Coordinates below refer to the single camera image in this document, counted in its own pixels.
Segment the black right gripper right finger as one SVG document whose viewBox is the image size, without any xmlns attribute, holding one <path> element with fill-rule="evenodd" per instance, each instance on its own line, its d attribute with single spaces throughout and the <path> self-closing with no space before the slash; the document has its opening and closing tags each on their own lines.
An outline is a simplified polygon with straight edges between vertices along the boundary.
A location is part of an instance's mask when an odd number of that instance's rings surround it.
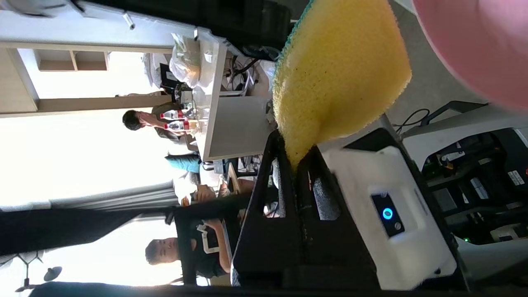
<svg viewBox="0 0 528 297">
<path fill-rule="evenodd" d="M 298 289 L 377 289 L 377 268 L 318 147 L 297 168 L 301 259 L 289 269 Z"/>
</svg>

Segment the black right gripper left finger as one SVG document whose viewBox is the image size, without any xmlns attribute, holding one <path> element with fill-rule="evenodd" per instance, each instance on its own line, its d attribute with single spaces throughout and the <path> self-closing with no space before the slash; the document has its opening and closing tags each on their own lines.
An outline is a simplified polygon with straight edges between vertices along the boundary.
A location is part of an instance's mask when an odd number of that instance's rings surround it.
<svg viewBox="0 0 528 297">
<path fill-rule="evenodd" d="M 278 163 L 278 214 L 264 216 L 271 187 L 272 162 Z M 232 259 L 232 285 L 281 287 L 287 269 L 300 265 L 302 239 L 296 210 L 292 167 L 285 153 L 283 137 L 272 132 L 264 148 L 262 165 L 253 187 L 246 215 Z"/>
</svg>

